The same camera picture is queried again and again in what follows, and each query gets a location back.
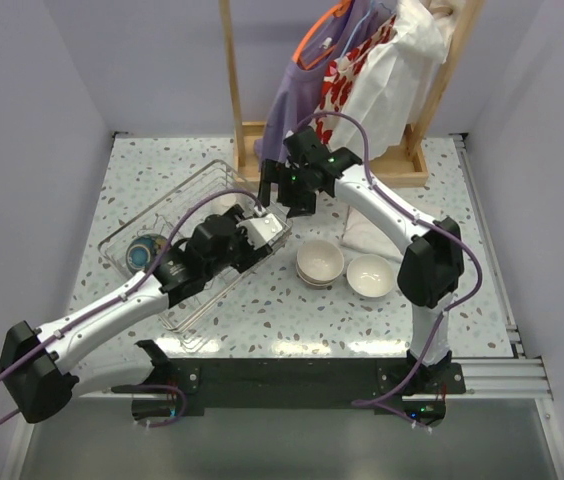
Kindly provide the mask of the beige bowl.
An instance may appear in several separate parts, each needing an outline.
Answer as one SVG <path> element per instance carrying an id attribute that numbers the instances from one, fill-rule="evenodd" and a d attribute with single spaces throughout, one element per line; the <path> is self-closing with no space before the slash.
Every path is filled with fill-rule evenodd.
<path id="1" fill-rule="evenodd" d="M 316 282 L 335 281 L 344 270 L 344 255 L 332 242 L 311 240 L 301 245 L 296 253 L 298 274 Z"/>

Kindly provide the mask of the white ribbed bowl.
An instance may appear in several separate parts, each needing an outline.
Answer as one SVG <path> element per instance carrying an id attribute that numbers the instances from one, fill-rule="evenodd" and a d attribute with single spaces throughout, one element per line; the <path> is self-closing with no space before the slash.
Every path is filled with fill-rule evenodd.
<path id="1" fill-rule="evenodd" d="M 396 285 L 391 264 L 373 254 L 364 254 L 353 259 L 347 267 L 346 279 L 354 292 L 366 298 L 383 297 Z"/>

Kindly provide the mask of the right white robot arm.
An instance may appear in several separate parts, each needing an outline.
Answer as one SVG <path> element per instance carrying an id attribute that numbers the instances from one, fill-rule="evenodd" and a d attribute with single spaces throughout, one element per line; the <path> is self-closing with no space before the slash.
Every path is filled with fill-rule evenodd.
<path id="1" fill-rule="evenodd" d="M 310 127 L 288 136 L 284 145 L 286 161 L 261 163 L 260 202 L 268 205 L 275 194 L 289 216 L 309 216 L 318 194 L 326 193 L 357 210 L 394 243 L 402 256 L 397 285 L 412 305 L 413 334 L 408 373 L 391 391 L 410 385 L 431 392 L 451 358 L 446 322 L 464 273 L 459 225 L 451 218 L 437 221 L 400 199 L 374 176 L 366 154 L 331 151 Z"/>

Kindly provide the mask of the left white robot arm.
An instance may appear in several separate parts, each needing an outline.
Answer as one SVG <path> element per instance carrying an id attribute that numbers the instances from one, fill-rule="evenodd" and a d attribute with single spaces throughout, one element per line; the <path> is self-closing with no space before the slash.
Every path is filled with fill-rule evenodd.
<path id="1" fill-rule="evenodd" d="M 31 424 L 57 414 L 72 399 L 77 364 L 135 323 L 196 296 L 219 273 L 244 273 L 273 252 L 284 230 L 273 213 L 247 218 L 239 205 L 206 217 L 181 240 L 166 242 L 146 269 L 100 300 L 63 319 L 6 333 L 0 381 Z"/>

